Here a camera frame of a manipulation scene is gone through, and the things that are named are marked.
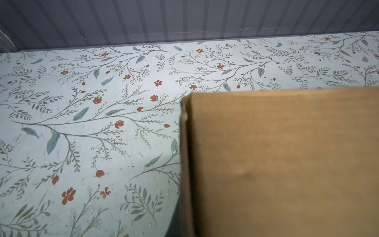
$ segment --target orange flower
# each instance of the orange flower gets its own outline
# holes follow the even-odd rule
[[[151,99],[152,102],[157,101],[158,100],[158,96],[150,96],[150,99]]]
[[[66,205],[67,201],[72,201],[75,193],[76,190],[72,190],[72,188],[67,189],[67,192],[63,192],[62,197],[64,197],[64,199],[62,200],[62,204]]]
[[[122,120],[119,120],[114,124],[115,128],[117,129],[120,129],[120,127],[122,127],[123,125],[124,125],[124,121]]]
[[[105,173],[104,173],[104,171],[102,171],[102,170],[98,170],[98,171],[96,172],[96,177],[101,178],[101,176],[103,176],[103,175],[105,175]]]
[[[53,185],[55,185],[58,182],[58,180],[59,180],[59,176],[57,175],[52,180]]]
[[[111,191],[108,191],[108,187],[105,187],[104,191],[100,192],[100,195],[103,195],[103,198],[106,198],[109,194],[111,194]]]
[[[157,80],[156,82],[154,82],[155,86],[160,86],[162,84],[162,81],[160,80]]]
[[[102,100],[103,100],[103,99],[101,99],[101,98],[99,98],[99,97],[96,97],[96,98],[94,99],[94,103],[95,103],[95,104],[99,104],[99,103],[101,103]]]

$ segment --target vertical stripe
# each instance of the vertical stripe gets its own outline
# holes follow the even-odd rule
[[[138,13],[139,13],[139,19],[141,21],[142,30],[143,30],[143,33],[145,36],[145,42],[150,43],[149,33],[147,31],[146,19],[145,19],[145,14],[143,13],[141,0],[136,0],[136,3],[137,3],[137,9],[138,9]]]
[[[283,22],[283,20],[284,20],[286,14],[287,14],[288,9],[290,8],[291,3],[292,3],[292,0],[288,0],[288,1],[287,1],[287,4],[286,4],[286,6],[284,7],[284,10],[283,10],[283,12],[282,12],[282,15],[280,16],[280,19],[279,19],[279,21],[278,21],[278,24],[276,25],[276,28],[275,28],[275,30],[274,30],[272,36],[276,36],[276,34],[278,33],[278,30],[279,30],[280,26],[282,25],[282,22]]]
[[[95,8],[95,6],[94,6],[92,0],[87,0],[87,4],[88,4],[89,8],[91,9],[92,14],[93,14],[94,17],[95,17],[95,21],[96,21],[98,27],[100,28],[100,31],[101,31],[101,33],[102,33],[104,39],[105,39],[105,42],[106,42],[108,45],[111,44],[111,42],[109,41],[108,35],[106,34],[106,31],[105,31],[105,28],[104,28],[104,26],[103,26],[103,23],[102,23],[101,20],[100,20],[99,14],[97,13],[96,8]]]
[[[78,19],[76,19],[74,13],[72,12],[72,9],[70,8],[69,4],[66,0],[61,0],[62,5],[66,9],[68,15],[70,16],[73,24],[76,26],[76,29],[79,31],[80,36],[83,38],[84,42],[87,46],[91,46],[90,42],[88,41],[88,38],[86,36],[86,33],[84,33],[84,30],[81,28]]]
[[[303,9],[301,10],[301,12],[300,12],[298,18],[296,19],[296,22],[295,22],[295,24],[293,25],[292,30],[291,30],[291,32],[290,32],[289,35],[292,35],[293,32],[295,31],[296,27],[298,26],[299,22],[301,21],[301,18],[303,18],[304,14],[305,14],[305,11],[308,9],[308,7],[309,7],[309,5],[310,5],[310,2],[312,2],[312,0],[308,0],[308,1],[305,3],[305,5],[304,5]]]
[[[50,23],[50,25],[54,28],[55,32],[58,34],[59,38],[61,38],[62,42],[66,47],[71,47],[69,42],[66,40],[66,37],[63,35],[59,27],[56,25],[54,20],[51,18],[45,7],[41,4],[39,0],[34,0],[34,3],[37,5],[39,10],[42,12],[44,17],[47,19],[47,21]]]
[[[267,16],[267,13],[268,13],[268,10],[270,10],[270,7],[271,7],[271,4],[273,3],[273,0],[268,0],[267,3],[266,3],[266,7],[265,7],[265,10],[263,11],[263,15],[261,17],[261,20],[259,22],[259,25],[258,25],[258,29],[257,29],[257,32],[255,33],[255,36],[258,37],[259,34],[260,34],[260,30],[262,29],[263,27],[263,24],[265,22],[265,19],[266,19],[266,16]]]
[[[9,5],[12,9],[17,13],[17,15],[25,22],[25,24],[29,27],[29,29],[36,35],[36,37],[41,41],[45,48],[50,48],[50,46],[46,43],[46,41],[42,38],[42,36],[38,33],[38,31],[34,28],[34,26],[30,23],[30,21],[26,18],[24,14],[20,11],[20,9],[12,2],[12,0],[8,0]]]
[[[311,32],[311,30],[313,29],[313,27],[315,27],[315,24],[317,23],[318,19],[320,19],[321,15],[323,14],[323,12],[325,11],[325,9],[328,7],[329,3],[331,2],[332,0],[327,0],[324,5],[323,5],[323,8],[321,8],[321,10],[318,12],[315,20],[312,22],[312,24],[310,25],[309,29],[307,30],[306,34],[309,34]]]
[[[183,0],[183,40],[188,40],[188,13],[187,13],[187,0]]]
[[[11,41],[13,42],[13,43],[18,43],[18,44],[20,44],[21,45],[21,49],[19,49],[19,50],[23,50],[23,49],[28,49],[29,47],[22,41],[22,39],[20,39],[18,36],[17,36],[17,34],[10,28],[10,27],[8,27],[8,25],[2,20],[2,19],[0,19],[0,24],[1,24],[1,26],[2,27],[4,27],[4,29],[6,30],[6,31],[8,31],[8,33],[9,33],[9,35],[7,35],[10,39],[11,39]]]
[[[162,16],[162,25],[163,25],[163,34],[164,41],[168,42],[168,29],[167,29],[167,17],[166,17],[166,4],[164,0],[160,0],[161,5],[161,16]]]
[[[249,15],[251,1],[252,0],[247,0],[247,2],[246,2],[245,11],[243,13],[243,17],[242,17],[242,21],[241,21],[240,31],[238,32],[238,38],[242,37],[242,33],[243,33],[243,30],[244,30],[245,24],[246,24],[246,19],[247,19],[247,16]]]
[[[341,32],[343,31],[343,29],[345,28],[345,26],[347,24],[349,24],[349,22],[351,22],[351,20],[353,19],[353,17],[359,12],[359,10],[363,7],[363,5],[366,3],[367,0],[363,0],[361,2],[361,4],[357,7],[357,9],[353,12],[353,14],[351,14],[351,16],[349,17],[349,19],[345,22],[345,24],[343,24],[343,26],[338,30],[338,32]]]
[[[371,15],[378,9],[379,3],[370,11],[370,13],[364,18],[364,20],[357,26],[356,31],[362,30],[363,24],[371,17]]]
[[[230,2],[231,0],[226,0],[226,3],[225,3],[224,18],[222,19],[220,39],[223,39],[225,35],[225,28],[226,28],[226,23],[228,22]]]
[[[120,7],[118,5],[117,0],[112,0],[112,4],[113,4],[114,11],[116,12],[116,16],[119,21],[122,33],[124,34],[125,43],[130,44],[129,34],[126,29],[124,19],[122,18],[122,14],[121,14]]]
[[[204,1],[204,17],[203,17],[203,36],[202,39],[207,38],[207,27],[208,27],[208,11],[209,11],[209,0]]]
[[[340,15],[342,10],[346,7],[346,5],[349,3],[350,0],[345,0],[345,2],[341,5],[341,7],[338,9],[338,11],[335,13],[334,17],[330,20],[330,22],[326,25],[323,33],[326,33],[330,26],[333,24],[333,22],[336,20],[336,18]]]

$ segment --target vine illustration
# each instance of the vine illustration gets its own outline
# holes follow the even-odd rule
[[[149,213],[151,217],[153,218],[155,224],[157,224],[157,221],[155,220],[155,214],[157,212],[160,212],[162,210],[162,207],[159,207],[163,204],[162,199],[164,198],[162,191],[160,192],[159,196],[155,196],[155,202],[152,200],[151,194],[149,197],[147,197],[147,190],[144,188],[142,191],[142,187],[140,186],[137,189],[137,185],[130,184],[127,188],[127,193],[124,196],[125,203],[121,204],[120,210],[128,209],[130,205],[130,210],[132,212],[130,213],[131,215],[137,215],[134,218],[134,221],[138,221],[141,218],[143,218],[144,215]],[[128,200],[128,192],[131,192],[132,194],[132,200]]]

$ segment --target cardboard box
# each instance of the cardboard box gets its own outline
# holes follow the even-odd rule
[[[183,236],[379,236],[379,88],[182,101]]]

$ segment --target corrugated metal wall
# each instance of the corrugated metal wall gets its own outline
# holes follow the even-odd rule
[[[19,50],[379,30],[379,0],[0,0]]]

